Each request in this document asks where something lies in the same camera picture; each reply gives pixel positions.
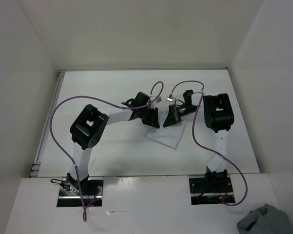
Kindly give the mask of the white skirt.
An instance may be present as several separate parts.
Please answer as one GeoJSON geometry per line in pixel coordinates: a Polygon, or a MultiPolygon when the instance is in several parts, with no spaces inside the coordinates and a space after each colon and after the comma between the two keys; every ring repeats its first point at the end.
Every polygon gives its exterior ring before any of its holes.
{"type": "Polygon", "coordinates": [[[182,138],[185,126],[186,122],[184,121],[165,128],[150,129],[146,134],[146,138],[176,150],[182,138]]]}

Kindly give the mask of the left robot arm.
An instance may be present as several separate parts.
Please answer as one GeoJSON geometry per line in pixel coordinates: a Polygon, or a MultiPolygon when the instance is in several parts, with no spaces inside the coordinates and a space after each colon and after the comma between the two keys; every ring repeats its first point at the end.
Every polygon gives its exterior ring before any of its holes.
{"type": "Polygon", "coordinates": [[[155,98],[139,92],[120,107],[96,108],[91,104],[84,107],[70,127],[73,163],[66,176],[70,190],[77,195],[86,192],[91,151],[99,143],[106,126],[139,118],[144,125],[160,128],[159,109],[151,103],[153,100],[155,98]]]}

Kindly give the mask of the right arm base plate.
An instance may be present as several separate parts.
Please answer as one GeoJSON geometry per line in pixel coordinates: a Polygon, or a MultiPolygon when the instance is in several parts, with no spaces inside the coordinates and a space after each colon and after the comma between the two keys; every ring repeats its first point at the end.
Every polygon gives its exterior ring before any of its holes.
{"type": "Polygon", "coordinates": [[[221,182],[213,182],[210,185],[207,185],[203,175],[190,176],[188,181],[192,205],[221,204],[222,200],[228,204],[235,203],[229,176],[221,182]]]}

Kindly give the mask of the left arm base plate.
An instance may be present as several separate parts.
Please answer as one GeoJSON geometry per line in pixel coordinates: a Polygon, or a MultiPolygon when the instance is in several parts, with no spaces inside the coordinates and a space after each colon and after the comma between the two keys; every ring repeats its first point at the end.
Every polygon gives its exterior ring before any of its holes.
{"type": "MultiPolygon", "coordinates": [[[[51,179],[51,183],[59,184],[57,207],[81,207],[82,202],[78,192],[70,188],[66,178],[51,179]]],[[[102,177],[90,177],[86,188],[83,190],[85,206],[101,207],[103,197],[104,179],[102,177]]]]}

